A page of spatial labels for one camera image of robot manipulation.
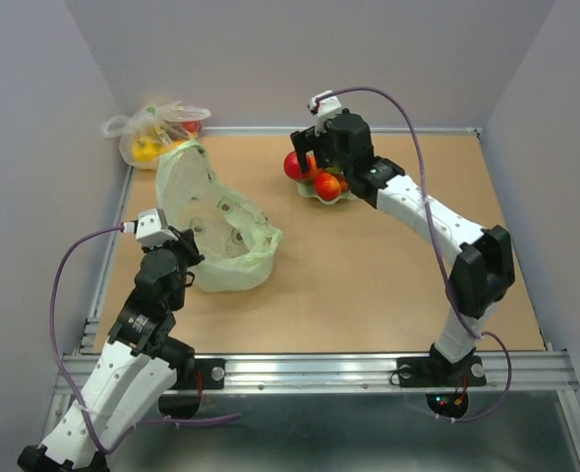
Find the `brown surface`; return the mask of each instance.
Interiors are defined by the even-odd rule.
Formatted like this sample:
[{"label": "brown surface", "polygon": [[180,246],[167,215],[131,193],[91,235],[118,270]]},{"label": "brown surface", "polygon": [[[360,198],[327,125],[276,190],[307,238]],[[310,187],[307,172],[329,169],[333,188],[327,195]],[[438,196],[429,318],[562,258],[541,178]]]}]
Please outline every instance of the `brown surface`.
[{"label": "brown surface", "polygon": [[[407,136],[376,136],[376,152],[419,181]],[[485,226],[503,224],[472,136],[422,136],[430,193]],[[282,171],[287,137],[207,137],[218,178],[257,202],[284,231],[270,279],[247,292],[193,287],[172,335],[199,353],[426,351],[442,330],[447,301],[431,247],[361,201],[325,206],[297,194]],[[154,173],[138,171],[127,219],[155,206]],[[121,236],[96,346],[133,288],[142,252]],[[510,349],[543,349],[521,273],[488,328]],[[497,349],[483,341],[482,349]]]}]

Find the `bowl of fruit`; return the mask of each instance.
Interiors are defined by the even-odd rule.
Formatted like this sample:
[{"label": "bowl of fruit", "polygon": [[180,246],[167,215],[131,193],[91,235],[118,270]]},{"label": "bowl of fruit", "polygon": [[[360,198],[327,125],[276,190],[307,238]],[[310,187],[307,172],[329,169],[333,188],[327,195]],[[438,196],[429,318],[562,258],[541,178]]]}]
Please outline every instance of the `bowl of fruit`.
[{"label": "bowl of fruit", "polygon": [[299,195],[318,199],[326,205],[356,198],[349,192],[349,185],[338,170],[334,168],[320,169],[312,154],[308,154],[308,164],[310,170],[302,172],[297,153],[294,150],[283,160],[283,171],[287,177],[297,183]]}]

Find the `green plastic bag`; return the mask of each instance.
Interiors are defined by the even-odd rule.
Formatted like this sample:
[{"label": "green plastic bag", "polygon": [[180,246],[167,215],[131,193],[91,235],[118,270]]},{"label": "green plastic bag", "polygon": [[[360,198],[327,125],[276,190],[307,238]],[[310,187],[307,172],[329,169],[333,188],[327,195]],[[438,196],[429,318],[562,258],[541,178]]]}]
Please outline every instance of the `green plastic bag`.
[{"label": "green plastic bag", "polygon": [[218,181],[200,143],[163,154],[155,185],[168,223],[191,228],[205,256],[191,269],[195,285],[207,292],[249,290],[268,279],[282,232],[253,202]]}]

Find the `clear plastic bag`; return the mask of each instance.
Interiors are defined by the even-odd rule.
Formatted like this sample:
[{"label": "clear plastic bag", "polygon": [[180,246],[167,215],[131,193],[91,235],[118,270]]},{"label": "clear plastic bag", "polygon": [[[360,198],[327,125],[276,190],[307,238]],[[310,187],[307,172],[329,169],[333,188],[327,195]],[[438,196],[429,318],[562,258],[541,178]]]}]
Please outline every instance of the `clear plastic bag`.
[{"label": "clear plastic bag", "polygon": [[200,143],[163,154],[155,185],[168,223],[191,228],[205,256],[192,267],[195,285],[207,292],[249,290],[268,279],[282,232],[254,203],[218,181]]},{"label": "clear plastic bag", "polygon": [[127,164],[155,170],[160,155],[191,139],[198,139],[209,110],[175,101],[151,104],[132,117],[116,116],[104,123],[105,138],[120,138],[120,153]]}]

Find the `cable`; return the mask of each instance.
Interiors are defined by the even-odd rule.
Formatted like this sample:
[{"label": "cable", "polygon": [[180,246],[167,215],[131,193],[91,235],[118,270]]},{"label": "cable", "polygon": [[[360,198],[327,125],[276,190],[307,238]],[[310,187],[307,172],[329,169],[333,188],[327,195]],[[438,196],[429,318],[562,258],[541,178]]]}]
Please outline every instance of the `cable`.
[{"label": "cable", "polygon": [[93,422],[91,420],[91,417],[89,416],[89,414],[87,412],[87,403],[85,402],[85,399],[83,398],[83,394],[81,393],[81,390],[76,385],[71,374],[69,373],[69,371],[65,367],[65,364],[63,363],[63,359],[61,357],[61,354],[58,350],[58,344],[56,342],[56,329],[55,329],[55,325],[54,325],[54,313],[55,313],[55,309],[56,309],[56,295],[58,292],[59,283],[61,281],[63,267],[65,266],[67,259],[70,258],[70,256],[74,252],[74,250],[76,250],[76,248],[78,248],[82,243],[84,243],[90,239],[93,239],[97,236],[100,236],[102,234],[111,233],[111,232],[115,232],[115,231],[124,231],[124,227],[125,227],[124,223],[121,223],[118,226],[114,226],[111,228],[106,228],[106,229],[101,229],[99,231],[95,231],[93,233],[88,234],[87,236],[82,237],[78,241],[76,241],[70,247],[70,249],[67,250],[67,252],[63,256],[63,259],[61,260],[60,264],[58,265],[58,268],[56,270],[56,275],[54,276],[54,284],[52,285],[52,294],[50,296],[49,331],[50,331],[50,346],[52,348],[54,362],[56,363],[56,366],[58,367],[59,372],[61,373],[61,375],[63,376],[63,378],[67,382],[67,385],[72,390],[72,393],[76,397],[76,401],[78,401],[78,403],[82,407],[81,413],[83,415],[83,419],[85,420],[85,424],[87,425],[87,432],[88,432],[89,436],[91,437],[91,440],[95,444],[95,447],[97,448],[97,450],[104,455],[108,455],[108,454],[113,453],[118,448],[118,446],[122,443],[122,441],[130,433],[132,433],[137,426],[155,425],[155,424],[175,424],[177,426],[185,426],[185,427],[190,427],[190,428],[204,428],[204,427],[218,426],[218,425],[223,425],[225,423],[230,423],[230,422],[238,420],[242,417],[241,414],[236,413],[236,414],[232,414],[232,415],[218,416],[216,418],[205,418],[205,419],[200,419],[200,420],[178,420],[178,419],[172,419],[172,418],[143,420],[143,421],[140,421],[137,425],[133,425],[129,429],[124,431],[124,433],[122,433],[122,435],[120,435],[120,437],[117,438],[113,442],[113,445],[111,445],[110,447],[106,447],[105,445],[102,444],[102,442],[100,442],[100,438],[98,437],[97,431],[95,430],[95,427],[93,426]]},{"label": "cable", "polygon": [[406,110],[404,110],[403,106],[401,106],[395,98],[390,96],[385,91],[382,91],[379,88],[374,88],[374,87],[349,87],[349,88],[341,88],[339,90],[331,91],[329,93],[324,93],[323,95],[316,98],[317,106],[319,106],[320,102],[325,100],[326,98],[330,98],[332,96],[337,96],[337,95],[342,95],[344,93],[349,93],[352,91],[369,91],[371,93],[376,93],[376,94],[384,97],[386,100],[388,100],[390,103],[392,103],[395,106],[395,108],[397,108],[399,110],[399,112],[401,113],[401,116],[406,121],[406,125],[408,126],[408,129],[410,130],[410,136],[412,137],[412,141],[415,145],[415,151],[417,153],[417,160],[419,161],[419,174],[421,177],[420,188],[421,188],[421,195],[422,195],[423,202],[424,202],[424,208],[426,210],[426,220],[428,221],[430,240],[432,242],[432,247],[435,251],[436,262],[438,263],[438,269],[440,270],[440,276],[443,279],[443,284],[445,286],[445,294],[447,295],[447,300],[449,301],[449,305],[451,306],[451,309],[453,310],[454,315],[456,316],[458,321],[462,324],[462,326],[465,328],[465,330],[469,333],[469,335],[471,335],[474,339],[482,339],[485,336],[492,337],[493,339],[495,339],[497,344],[499,344],[499,347],[504,352],[504,356],[506,357],[506,369],[507,369],[506,387],[504,388],[504,391],[502,392],[502,395],[500,396],[497,403],[494,404],[492,407],[490,407],[485,412],[480,413],[478,415],[474,415],[474,416],[471,416],[468,418],[460,418],[460,419],[451,418],[451,420],[452,421],[455,420],[455,422],[458,422],[458,423],[469,423],[471,421],[475,421],[477,419],[484,418],[487,415],[491,414],[493,411],[495,411],[495,409],[504,401],[504,399],[506,398],[506,395],[508,394],[508,391],[510,390],[510,385],[511,385],[511,382],[513,379],[513,375],[512,375],[513,368],[512,368],[512,363],[510,360],[510,354],[508,353],[508,349],[506,349],[506,346],[504,345],[502,340],[497,335],[493,334],[492,332],[484,331],[484,332],[481,332],[480,334],[477,334],[475,331],[473,331],[472,328],[467,324],[467,322],[465,321],[465,319],[463,318],[463,316],[461,315],[461,313],[457,309],[456,298],[455,298],[453,290],[451,288],[451,284],[449,283],[449,276],[447,275],[447,269],[445,268],[445,262],[443,261],[443,257],[440,253],[440,245],[438,244],[438,238],[436,236],[435,222],[434,222],[433,215],[432,215],[432,209],[430,208],[430,196],[428,194],[428,187],[426,185],[426,164],[424,162],[424,157],[423,157],[423,154],[421,152],[421,145],[419,144],[419,139],[417,137],[417,133],[415,132],[415,128],[412,124],[412,121],[410,120],[410,117],[408,116],[408,113],[406,113]]}]

